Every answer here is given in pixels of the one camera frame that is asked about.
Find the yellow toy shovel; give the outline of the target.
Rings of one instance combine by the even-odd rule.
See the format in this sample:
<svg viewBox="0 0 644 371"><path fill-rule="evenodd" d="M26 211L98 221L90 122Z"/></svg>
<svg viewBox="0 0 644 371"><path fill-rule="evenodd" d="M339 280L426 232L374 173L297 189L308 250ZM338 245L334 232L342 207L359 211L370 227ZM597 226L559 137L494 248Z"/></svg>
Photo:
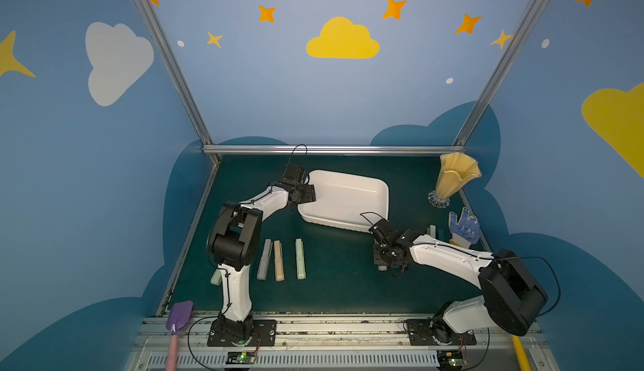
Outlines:
<svg viewBox="0 0 644 371"><path fill-rule="evenodd" d="M512 335L513 346L521 371L532 371L525 348L518 336Z"/></svg>

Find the right green circuit board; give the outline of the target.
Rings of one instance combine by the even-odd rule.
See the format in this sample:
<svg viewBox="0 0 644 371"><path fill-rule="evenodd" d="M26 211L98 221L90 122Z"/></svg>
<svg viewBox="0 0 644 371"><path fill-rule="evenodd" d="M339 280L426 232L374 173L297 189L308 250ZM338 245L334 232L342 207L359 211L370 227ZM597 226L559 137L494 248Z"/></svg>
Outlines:
<svg viewBox="0 0 644 371"><path fill-rule="evenodd" d="M438 371L461 371L468 365L468 360L459 351L438 351Z"/></svg>

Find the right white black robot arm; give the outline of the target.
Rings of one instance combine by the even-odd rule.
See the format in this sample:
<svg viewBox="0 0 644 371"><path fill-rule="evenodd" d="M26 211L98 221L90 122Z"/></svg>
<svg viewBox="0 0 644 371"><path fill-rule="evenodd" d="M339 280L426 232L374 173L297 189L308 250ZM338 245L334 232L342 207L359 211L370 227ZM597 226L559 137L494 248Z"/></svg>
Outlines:
<svg viewBox="0 0 644 371"><path fill-rule="evenodd" d="M368 230L374 237L374 262L399 270L410 263L427 265L465 280L481 295L446 302L414 336L438 345L455 345L476 329L499 327L511 335L526 335L546 305L548 294L523 259L510 250L496 253L461 248L414 230L403 233L384 218Z"/></svg>

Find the beige pliers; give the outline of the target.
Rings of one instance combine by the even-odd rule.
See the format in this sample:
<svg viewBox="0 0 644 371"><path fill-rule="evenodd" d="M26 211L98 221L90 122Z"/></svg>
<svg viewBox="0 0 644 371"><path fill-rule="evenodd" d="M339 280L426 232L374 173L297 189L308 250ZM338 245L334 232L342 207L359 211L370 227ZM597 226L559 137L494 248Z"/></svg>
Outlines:
<svg viewBox="0 0 644 371"><path fill-rule="evenodd" d="M283 246L279 240L273 242L274 250L274 271L277 282L284 281L285 274L283 268Z"/></svg>

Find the aluminium frame post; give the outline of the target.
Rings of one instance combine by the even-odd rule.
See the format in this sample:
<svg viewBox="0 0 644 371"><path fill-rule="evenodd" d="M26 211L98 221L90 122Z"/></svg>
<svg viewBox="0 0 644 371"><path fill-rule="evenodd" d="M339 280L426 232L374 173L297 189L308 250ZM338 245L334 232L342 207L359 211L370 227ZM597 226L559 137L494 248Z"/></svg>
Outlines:
<svg viewBox="0 0 644 371"><path fill-rule="evenodd" d="M206 146L212 145L210 132L207 129L206 122L199 110L198 104L196 104L196 100L191 92L190 86L179 67L179 63L169 43L168 37L154 9L154 4L151 0L133 1L137 6L139 14L144 20L144 23L153 39L154 45L156 46L157 51L169 73L169 77L171 78L174 87L184 104L187 114L201 139L202 149L204 151Z"/></svg>
<svg viewBox="0 0 644 371"><path fill-rule="evenodd" d="M484 89L482 89L480 96L476 99L476 102L467 115L463 126L461 126L460 131L454 139L452 146L455 151L464 151L466 149L468 139L470 139L484 112L491 103L492 98L495 96L504 78L509 73L510 68L523 48L523 45L526 40L528 40L528 37L535 25L538 23L539 18L543 15L548 2L550 2L550 0L530 0L528 3L527 8L523 12L514 29L514 34L511 37L511 40L503 49L501 57L496 63Z"/></svg>

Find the left green circuit board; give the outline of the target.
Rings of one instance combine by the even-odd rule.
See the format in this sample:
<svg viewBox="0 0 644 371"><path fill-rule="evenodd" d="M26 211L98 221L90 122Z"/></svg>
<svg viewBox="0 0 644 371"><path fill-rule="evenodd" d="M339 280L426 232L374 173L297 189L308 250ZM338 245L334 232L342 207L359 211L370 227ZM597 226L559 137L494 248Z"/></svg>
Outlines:
<svg viewBox="0 0 644 371"><path fill-rule="evenodd" d="M258 355L255 352L228 352L226 355L226 366L253 366L256 364Z"/></svg>

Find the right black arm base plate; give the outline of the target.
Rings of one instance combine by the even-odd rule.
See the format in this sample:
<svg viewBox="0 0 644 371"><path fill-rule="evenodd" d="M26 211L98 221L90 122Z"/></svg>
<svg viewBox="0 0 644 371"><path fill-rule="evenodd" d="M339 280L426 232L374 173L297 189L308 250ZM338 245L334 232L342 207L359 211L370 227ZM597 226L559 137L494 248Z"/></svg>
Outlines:
<svg viewBox="0 0 644 371"><path fill-rule="evenodd" d="M404 321L404 330L412 346L476 345L473 332L456 333L443 321L408 319Z"/></svg>

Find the left aluminium frame post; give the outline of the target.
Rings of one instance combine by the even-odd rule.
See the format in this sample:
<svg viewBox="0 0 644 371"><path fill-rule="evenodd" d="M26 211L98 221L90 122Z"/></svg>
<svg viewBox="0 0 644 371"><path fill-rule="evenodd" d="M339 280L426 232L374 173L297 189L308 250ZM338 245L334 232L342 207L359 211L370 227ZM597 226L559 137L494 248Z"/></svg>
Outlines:
<svg viewBox="0 0 644 371"><path fill-rule="evenodd" d="M144 23L153 39L154 45L156 46L157 51L169 73L169 77L171 78L174 87L184 104L187 114L201 139L202 149L204 151L206 146L212 145L210 132L207 129L206 122L199 110L198 104L196 104L196 100L191 92L190 86L179 67L179 63L169 43L168 37L154 9L154 4L151 0L133 1L137 6L139 14L144 20Z"/></svg>

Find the yellow ruffled glass vase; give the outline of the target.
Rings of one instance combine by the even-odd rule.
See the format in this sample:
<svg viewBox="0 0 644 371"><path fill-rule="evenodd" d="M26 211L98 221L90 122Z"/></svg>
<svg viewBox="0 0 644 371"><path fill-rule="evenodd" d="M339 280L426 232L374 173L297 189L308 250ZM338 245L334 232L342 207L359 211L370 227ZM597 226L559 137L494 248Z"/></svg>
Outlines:
<svg viewBox="0 0 644 371"><path fill-rule="evenodd" d="M428 201L435 208L447 208L453 195L469 181L481 177L481 170L478 161L465 153L442 154L439 159L439 176Z"/></svg>

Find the purple toy shovel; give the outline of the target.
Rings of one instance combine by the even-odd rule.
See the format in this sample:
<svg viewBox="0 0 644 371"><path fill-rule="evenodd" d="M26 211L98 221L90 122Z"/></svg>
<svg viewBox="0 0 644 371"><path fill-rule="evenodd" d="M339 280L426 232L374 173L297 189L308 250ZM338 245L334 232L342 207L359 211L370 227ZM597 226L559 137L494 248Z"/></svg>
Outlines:
<svg viewBox="0 0 644 371"><path fill-rule="evenodd" d="M165 370L176 371L179 345L179 330L191 319L194 303L192 301L177 302L172 305L166 322L166 329L170 332L169 350Z"/></svg>

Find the aluminium frame rear bar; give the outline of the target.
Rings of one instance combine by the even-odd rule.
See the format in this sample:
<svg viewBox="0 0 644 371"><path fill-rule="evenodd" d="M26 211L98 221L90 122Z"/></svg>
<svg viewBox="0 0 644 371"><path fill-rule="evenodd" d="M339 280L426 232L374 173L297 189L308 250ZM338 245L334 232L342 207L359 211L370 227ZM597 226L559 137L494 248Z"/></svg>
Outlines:
<svg viewBox="0 0 644 371"><path fill-rule="evenodd" d="M465 153L464 146L269 146L204 145L209 155L309 155L309 156L440 156Z"/></svg>

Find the aluminium rail base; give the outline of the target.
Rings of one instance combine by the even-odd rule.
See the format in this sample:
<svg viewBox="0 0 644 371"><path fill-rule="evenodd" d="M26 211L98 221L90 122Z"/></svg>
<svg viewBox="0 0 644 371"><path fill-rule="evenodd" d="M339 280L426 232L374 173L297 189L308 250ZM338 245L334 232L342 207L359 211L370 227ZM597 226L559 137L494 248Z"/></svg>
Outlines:
<svg viewBox="0 0 644 371"><path fill-rule="evenodd" d="M208 347L212 312L197 312L179 330L176 370L438 370L438 351L459 351L462 370L520 370L512 336L498 327L472 331L476 345L412 346L404 330L408 319L425 314L278 314L259 312L254 321L277 322L275 344L262 347ZM165 317L144 320L127 370L165 370L170 332ZM532 370L557 370L538 325L520 337ZM255 352L253 366L226 366L228 352Z"/></svg>

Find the right aluminium frame post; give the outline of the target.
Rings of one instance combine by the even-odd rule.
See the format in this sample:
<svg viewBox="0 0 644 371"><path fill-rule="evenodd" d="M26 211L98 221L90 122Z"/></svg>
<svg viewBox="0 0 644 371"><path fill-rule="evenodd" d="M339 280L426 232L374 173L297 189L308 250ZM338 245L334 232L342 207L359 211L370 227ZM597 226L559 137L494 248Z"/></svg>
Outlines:
<svg viewBox="0 0 644 371"><path fill-rule="evenodd" d="M550 0L530 0L528 3L527 8L523 12L514 29L514 34L511 37L511 40L503 49L501 57L496 63L484 89L482 89L480 96L476 99L476 102L467 115L463 126L461 126L460 131L454 139L452 146L455 151L464 151L466 149L468 139L470 139L484 112L491 103L492 98L495 96L504 78L509 73L510 68L523 48L523 45L526 40L528 40L528 37L535 25L538 23L539 18L543 15L548 2L550 2Z"/></svg>

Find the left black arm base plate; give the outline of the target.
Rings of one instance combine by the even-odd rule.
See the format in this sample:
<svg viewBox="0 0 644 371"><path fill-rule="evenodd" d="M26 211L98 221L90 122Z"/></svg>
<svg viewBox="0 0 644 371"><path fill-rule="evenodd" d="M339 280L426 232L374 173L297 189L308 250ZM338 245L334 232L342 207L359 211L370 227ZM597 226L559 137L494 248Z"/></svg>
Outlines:
<svg viewBox="0 0 644 371"><path fill-rule="evenodd" d="M273 347L275 344L277 322L275 320L233 322L219 318L211 324L208 334L208 347L250 347L260 344Z"/></svg>

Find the white plastic storage box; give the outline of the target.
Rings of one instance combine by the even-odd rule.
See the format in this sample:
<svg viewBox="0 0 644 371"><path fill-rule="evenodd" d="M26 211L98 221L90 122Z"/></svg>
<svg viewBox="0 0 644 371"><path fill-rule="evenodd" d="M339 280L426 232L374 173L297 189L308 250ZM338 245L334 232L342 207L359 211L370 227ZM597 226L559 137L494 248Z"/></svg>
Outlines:
<svg viewBox="0 0 644 371"><path fill-rule="evenodd" d="M385 181L366 176L315 170L310 173L316 200L298 206L308 223L366 233L389 215L389 188Z"/></svg>

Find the light green pliers far left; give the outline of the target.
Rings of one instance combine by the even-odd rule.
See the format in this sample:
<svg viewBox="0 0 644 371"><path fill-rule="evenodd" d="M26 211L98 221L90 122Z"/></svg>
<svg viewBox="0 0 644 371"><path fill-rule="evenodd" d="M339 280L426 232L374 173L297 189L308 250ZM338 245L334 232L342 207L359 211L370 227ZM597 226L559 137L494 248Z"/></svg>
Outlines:
<svg viewBox="0 0 644 371"><path fill-rule="evenodd" d="M216 285L219 286L222 283L222 274L219 269L216 269L215 272L213 273L211 279L210 279L211 285Z"/></svg>

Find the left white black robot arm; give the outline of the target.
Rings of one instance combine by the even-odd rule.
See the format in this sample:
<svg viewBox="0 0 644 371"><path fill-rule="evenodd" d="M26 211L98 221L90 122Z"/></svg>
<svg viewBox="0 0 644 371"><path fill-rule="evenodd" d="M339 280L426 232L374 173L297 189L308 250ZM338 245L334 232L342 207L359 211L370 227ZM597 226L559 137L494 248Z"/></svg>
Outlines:
<svg viewBox="0 0 644 371"><path fill-rule="evenodd" d="M279 181L253 198L223 204L206 243L222 277L223 306L211 324L210 347L244 346L253 339L250 265L263 221L289 205L316 201L315 187L302 166L288 164Z"/></svg>

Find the green circuit board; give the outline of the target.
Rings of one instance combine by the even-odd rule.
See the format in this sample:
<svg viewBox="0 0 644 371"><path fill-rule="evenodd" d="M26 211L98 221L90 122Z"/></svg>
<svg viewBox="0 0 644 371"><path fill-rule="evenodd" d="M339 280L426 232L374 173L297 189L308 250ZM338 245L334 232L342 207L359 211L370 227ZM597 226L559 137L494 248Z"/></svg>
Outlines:
<svg viewBox="0 0 644 371"><path fill-rule="evenodd" d="M256 364L258 355L255 352L228 352L226 355L226 366L253 366Z"/></svg>
<svg viewBox="0 0 644 371"><path fill-rule="evenodd" d="M438 371L461 371L468 365L468 360L459 351L438 351Z"/></svg>

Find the blue white work glove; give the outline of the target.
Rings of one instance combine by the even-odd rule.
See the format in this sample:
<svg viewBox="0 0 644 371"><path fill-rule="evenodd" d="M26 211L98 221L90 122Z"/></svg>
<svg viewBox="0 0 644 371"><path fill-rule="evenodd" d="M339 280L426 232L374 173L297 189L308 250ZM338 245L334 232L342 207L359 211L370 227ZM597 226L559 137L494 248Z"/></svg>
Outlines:
<svg viewBox="0 0 644 371"><path fill-rule="evenodd" d="M448 225L451 234L449 242L453 245L469 249L481 240L481 225L477 217L466 207L462 208L461 215L450 212Z"/></svg>

